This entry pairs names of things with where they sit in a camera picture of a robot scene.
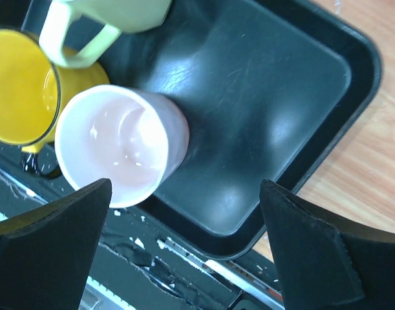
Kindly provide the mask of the black tray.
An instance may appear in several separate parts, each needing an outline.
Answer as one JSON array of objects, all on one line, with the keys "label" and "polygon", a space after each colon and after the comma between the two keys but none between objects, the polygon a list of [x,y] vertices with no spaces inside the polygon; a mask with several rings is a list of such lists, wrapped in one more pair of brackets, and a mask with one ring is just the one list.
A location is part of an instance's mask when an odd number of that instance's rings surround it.
[{"label": "black tray", "polygon": [[[24,24],[65,8],[0,1],[0,27],[39,41]],[[109,78],[102,85],[161,94],[185,115],[186,157],[135,206],[218,260],[263,235],[262,181],[298,189],[374,97],[381,72],[369,38],[309,1],[171,1],[160,26],[119,35],[95,63]],[[54,141],[37,161],[43,172],[60,168]]]}]

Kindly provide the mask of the yellow cup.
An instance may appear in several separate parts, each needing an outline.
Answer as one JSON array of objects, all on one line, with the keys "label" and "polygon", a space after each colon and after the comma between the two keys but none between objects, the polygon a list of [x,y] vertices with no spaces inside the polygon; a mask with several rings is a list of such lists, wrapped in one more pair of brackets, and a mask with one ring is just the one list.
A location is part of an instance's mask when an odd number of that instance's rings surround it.
[{"label": "yellow cup", "polygon": [[38,154],[54,141],[66,104],[76,94],[108,83],[99,63],[59,67],[42,51],[37,35],[0,27],[0,142],[21,149],[23,171],[48,180],[59,177],[59,167],[41,170]]}]

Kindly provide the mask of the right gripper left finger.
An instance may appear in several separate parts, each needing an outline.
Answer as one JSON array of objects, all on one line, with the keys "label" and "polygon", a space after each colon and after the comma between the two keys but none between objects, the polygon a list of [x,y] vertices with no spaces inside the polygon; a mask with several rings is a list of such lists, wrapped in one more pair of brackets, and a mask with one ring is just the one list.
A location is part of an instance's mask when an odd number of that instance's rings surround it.
[{"label": "right gripper left finger", "polygon": [[107,217],[101,178],[0,221],[0,309],[77,309]]}]

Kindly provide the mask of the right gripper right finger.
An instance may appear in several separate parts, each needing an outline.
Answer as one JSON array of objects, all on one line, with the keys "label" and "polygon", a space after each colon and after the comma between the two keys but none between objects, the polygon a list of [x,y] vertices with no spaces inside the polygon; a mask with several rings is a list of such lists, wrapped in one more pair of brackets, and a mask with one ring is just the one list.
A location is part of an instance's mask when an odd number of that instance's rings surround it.
[{"label": "right gripper right finger", "polygon": [[395,309],[395,233],[264,180],[262,215],[287,309]]}]

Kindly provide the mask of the pink cup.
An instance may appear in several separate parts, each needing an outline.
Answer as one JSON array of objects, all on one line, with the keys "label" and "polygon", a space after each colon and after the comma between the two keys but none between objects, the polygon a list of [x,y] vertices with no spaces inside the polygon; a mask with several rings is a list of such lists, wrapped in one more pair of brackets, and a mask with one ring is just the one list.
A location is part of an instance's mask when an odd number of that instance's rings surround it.
[{"label": "pink cup", "polygon": [[112,183],[109,206],[121,209],[146,200],[176,171],[189,137],[185,115],[167,97],[99,85],[67,103],[54,145],[73,189],[107,178]]}]

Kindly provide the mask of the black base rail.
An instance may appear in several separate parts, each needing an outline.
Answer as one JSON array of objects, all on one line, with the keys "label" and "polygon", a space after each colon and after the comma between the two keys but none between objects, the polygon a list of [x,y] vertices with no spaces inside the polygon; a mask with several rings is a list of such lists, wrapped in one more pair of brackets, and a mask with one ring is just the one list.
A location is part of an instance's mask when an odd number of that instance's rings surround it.
[{"label": "black base rail", "polygon": [[[0,143],[1,218],[71,193],[64,178],[23,172],[20,149]],[[210,260],[138,207],[109,211],[89,283],[124,308],[284,307],[271,261],[253,251],[232,261]]]}]

